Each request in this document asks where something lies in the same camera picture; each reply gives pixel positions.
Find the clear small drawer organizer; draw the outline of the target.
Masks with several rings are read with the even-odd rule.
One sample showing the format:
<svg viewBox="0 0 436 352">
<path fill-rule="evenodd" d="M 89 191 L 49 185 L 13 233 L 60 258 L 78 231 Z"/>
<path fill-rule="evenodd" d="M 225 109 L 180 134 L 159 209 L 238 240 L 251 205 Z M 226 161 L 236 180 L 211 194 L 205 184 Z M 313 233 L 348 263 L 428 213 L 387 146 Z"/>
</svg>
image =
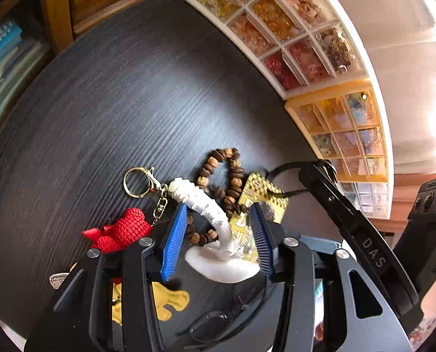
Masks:
<svg viewBox="0 0 436 352">
<path fill-rule="evenodd" d="M 391 198 L 388 184 L 340 183 L 339 186 L 352 205 L 366 217 L 389 219 Z"/>
</svg>

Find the gold keyring with clasp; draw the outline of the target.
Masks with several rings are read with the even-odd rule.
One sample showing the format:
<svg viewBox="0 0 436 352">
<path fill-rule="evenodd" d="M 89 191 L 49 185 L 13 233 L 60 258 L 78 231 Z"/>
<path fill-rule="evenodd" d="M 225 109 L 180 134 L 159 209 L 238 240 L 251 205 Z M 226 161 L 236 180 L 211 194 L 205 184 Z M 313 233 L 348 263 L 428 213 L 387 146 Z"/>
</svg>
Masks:
<svg viewBox="0 0 436 352">
<path fill-rule="evenodd" d="M 168 205 L 167 185 L 156 176 L 153 166 L 134 166 L 123 174 L 123 190 L 133 199 L 145 199 L 149 195 L 156 195 L 158 200 L 152 212 L 151 225 L 155 226 L 163 217 Z"/>
</svg>

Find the red knitted keychain charm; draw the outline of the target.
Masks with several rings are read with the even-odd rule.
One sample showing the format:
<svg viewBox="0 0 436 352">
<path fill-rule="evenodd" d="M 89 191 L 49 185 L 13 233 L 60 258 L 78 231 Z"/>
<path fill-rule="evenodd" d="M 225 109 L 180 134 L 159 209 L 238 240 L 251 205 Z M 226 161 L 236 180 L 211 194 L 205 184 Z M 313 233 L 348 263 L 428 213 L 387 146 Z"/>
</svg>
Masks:
<svg viewBox="0 0 436 352">
<path fill-rule="evenodd" d="M 91 242 L 91 247 L 102 253 L 125 250 L 132 243 L 151 235 L 153 227 L 146 221 L 141 209 L 131 207 L 112 225 L 91 228 L 82 235 Z"/>
</svg>

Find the white nine-drawer bead organizer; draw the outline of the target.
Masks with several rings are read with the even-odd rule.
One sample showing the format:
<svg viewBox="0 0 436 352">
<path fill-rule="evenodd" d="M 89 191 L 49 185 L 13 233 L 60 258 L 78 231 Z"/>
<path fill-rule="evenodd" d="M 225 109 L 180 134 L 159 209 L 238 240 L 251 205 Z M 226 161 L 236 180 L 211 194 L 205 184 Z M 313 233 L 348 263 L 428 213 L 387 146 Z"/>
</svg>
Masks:
<svg viewBox="0 0 436 352">
<path fill-rule="evenodd" d="M 368 54 L 338 0 L 185 0 L 283 99 L 368 77 Z"/>
</svg>

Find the yellow bear-shaped charm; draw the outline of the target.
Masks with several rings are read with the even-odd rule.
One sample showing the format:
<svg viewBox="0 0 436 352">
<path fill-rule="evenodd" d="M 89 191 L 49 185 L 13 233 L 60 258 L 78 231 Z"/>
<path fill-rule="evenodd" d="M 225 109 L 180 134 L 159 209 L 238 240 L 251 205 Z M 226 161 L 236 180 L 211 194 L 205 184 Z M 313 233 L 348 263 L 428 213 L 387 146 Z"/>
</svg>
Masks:
<svg viewBox="0 0 436 352">
<path fill-rule="evenodd" d="M 190 296 L 187 291 L 172 291 L 158 282 L 153 282 L 153 299 L 158 320 L 169 321 L 173 314 L 166 308 L 172 307 L 176 312 L 183 312 L 189 305 Z M 115 281 L 112 288 L 112 321 L 122 324 L 122 283 Z"/>
</svg>

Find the blue spiral notebooks stack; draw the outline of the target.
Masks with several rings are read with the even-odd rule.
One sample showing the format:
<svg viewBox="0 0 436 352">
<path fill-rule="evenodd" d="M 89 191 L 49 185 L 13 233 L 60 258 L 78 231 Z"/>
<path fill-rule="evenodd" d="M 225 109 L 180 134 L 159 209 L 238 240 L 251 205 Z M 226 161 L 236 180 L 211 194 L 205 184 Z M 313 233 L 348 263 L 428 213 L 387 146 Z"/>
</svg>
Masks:
<svg viewBox="0 0 436 352">
<path fill-rule="evenodd" d="M 49 44 L 26 35 L 13 20 L 0 25 L 0 125 L 48 56 Z"/>
</svg>

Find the white hand-shaped jewelry stand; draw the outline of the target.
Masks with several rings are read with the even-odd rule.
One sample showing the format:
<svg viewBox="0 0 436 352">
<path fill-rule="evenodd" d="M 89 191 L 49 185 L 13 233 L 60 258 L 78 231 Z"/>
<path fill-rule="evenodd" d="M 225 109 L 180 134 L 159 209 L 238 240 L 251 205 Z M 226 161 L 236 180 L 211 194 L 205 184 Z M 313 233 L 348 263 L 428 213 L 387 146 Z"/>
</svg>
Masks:
<svg viewBox="0 0 436 352">
<path fill-rule="evenodd" d="M 186 262 L 199 274 L 222 284 L 237 284 L 258 274 L 260 268 L 243 259 L 239 242 L 232 238 L 231 225 L 224 210 L 202 189 L 178 177 L 170 182 L 169 195 L 180 204 L 204 217 L 217 232 L 217 240 L 193 246 L 185 253 Z"/>
</svg>

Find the yellow nine-drawer bead organizer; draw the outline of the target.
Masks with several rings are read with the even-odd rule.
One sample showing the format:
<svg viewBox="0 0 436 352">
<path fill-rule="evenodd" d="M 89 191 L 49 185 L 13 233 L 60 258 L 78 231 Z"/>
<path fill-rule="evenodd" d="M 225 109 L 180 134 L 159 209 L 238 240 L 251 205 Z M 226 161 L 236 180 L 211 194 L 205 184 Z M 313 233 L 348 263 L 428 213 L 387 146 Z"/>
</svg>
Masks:
<svg viewBox="0 0 436 352">
<path fill-rule="evenodd" d="M 370 79 L 295 96 L 285 109 L 317 158 L 335 167 L 339 181 L 390 182 L 387 120 Z"/>
</svg>

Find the small silver mesh object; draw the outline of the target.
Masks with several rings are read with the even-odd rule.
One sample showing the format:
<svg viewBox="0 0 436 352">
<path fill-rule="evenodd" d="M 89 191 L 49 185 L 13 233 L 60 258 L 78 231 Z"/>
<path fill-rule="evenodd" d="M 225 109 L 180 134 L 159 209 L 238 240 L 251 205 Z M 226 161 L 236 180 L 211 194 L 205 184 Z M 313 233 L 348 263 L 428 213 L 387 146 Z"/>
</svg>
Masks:
<svg viewBox="0 0 436 352">
<path fill-rule="evenodd" d="M 65 281 L 69 273 L 54 273 L 48 280 L 53 289 L 57 290 Z"/>
</svg>

